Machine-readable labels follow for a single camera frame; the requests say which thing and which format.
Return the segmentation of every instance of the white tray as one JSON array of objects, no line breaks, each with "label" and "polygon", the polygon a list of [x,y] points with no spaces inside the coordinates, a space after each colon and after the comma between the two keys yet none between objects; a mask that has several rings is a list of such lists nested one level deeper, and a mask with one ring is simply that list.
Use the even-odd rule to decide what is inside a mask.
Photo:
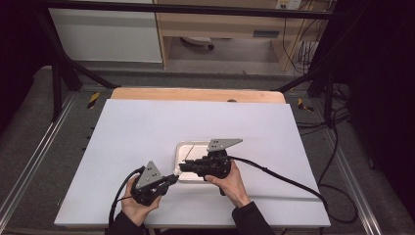
[{"label": "white tray", "polygon": [[[175,167],[179,164],[184,164],[185,160],[201,159],[202,156],[208,154],[208,143],[210,141],[182,141],[176,148],[176,163]],[[182,182],[204,182],[202,177],[199,177],[193,172],[182,172],[179,176],[179,181]]]}]

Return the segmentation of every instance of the black controller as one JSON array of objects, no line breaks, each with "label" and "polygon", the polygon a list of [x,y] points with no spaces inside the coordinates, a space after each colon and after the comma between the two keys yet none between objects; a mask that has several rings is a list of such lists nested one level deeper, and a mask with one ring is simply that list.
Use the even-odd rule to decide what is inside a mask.
[{"label": "black controller", "polygon": [[160,195],[167,193],[168,187],[177,182],[178,175],[162,176],[153,162],[140,168],[131,188],[132,198],[139,204],[149,206]]},{"label": "black controller", "polygon": [[[231,171],[231,161],[225,149],[241,141],[242,139],[213,139],[207,147],[207,156],[196,160],[185,160],[184,164],[179,164],[180,170],[182,172],[194,172],[199,177],[203,177],[204,180],[206,175],[221,179],[226,178]],[[225,196],[222,189],[220,189],[220,194]]]}]

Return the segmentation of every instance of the metal bracket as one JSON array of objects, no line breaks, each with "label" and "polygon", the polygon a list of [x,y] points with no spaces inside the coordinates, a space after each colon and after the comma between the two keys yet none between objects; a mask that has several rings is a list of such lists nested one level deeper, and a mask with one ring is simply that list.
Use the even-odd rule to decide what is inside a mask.
[{"label": "metal bracket", "polygon": [[212,139],[208,143],[207,151],[214,152],[225,150],[228,147],[239,144],[242,142],[242,139]]},{"label": "metal bracket", "polygon": [[137,184],[135,185],[136,189],[140,189],[144,186],[152,184],[157,180],[161,179],[162,175],[153,161],[149,161],[146,168],[144,169],[143,173],[140,176]]}]

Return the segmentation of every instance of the hand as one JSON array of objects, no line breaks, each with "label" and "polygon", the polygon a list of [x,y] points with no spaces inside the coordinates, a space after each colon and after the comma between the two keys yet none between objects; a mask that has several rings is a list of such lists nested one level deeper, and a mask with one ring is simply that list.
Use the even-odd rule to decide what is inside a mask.
[{"label": "hand", "polygon": [[245,190],[244,182],[242,182],[241,173],[233,160],[231,160],[231,171],[226,178],[219,179],[212,175],[206,175],[205,180],[220,187],[237,208],[251,202]]},{"label": "hand", "polygon": [[[127,182],[127,187],[125,189],[124,198],[131,197],[131,188],[134,183],[134,180],[138,177],[134,176]],[[138,204],[133,198],[127,198],[121,201],[122,211],[127,215],[127,217],[135,223],[137,226],[143,224],[149,212],[155,210],[159,207],[161,196],[158,196],[151,205],[144,206]]]}]

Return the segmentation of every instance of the white table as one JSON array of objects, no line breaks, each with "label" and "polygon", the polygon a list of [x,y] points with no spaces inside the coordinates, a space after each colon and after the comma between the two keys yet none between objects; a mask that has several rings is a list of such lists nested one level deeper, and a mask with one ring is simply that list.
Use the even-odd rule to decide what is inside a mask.
[{"label": "white table", "polygon": [[[177,144],[211,138],[242,138],[244,142],[227,150],[229,155],[252,160],[318,191],[289,105],[108,100],[55,223],[106,226],[115,193],[128,173],[152,160],[162,174],[171,174]],[[315,196],[237,164],[248,193],[271,226],[330,226]],[[232,210],[217,187],[178,182],[145,224],[232,227]]]}]

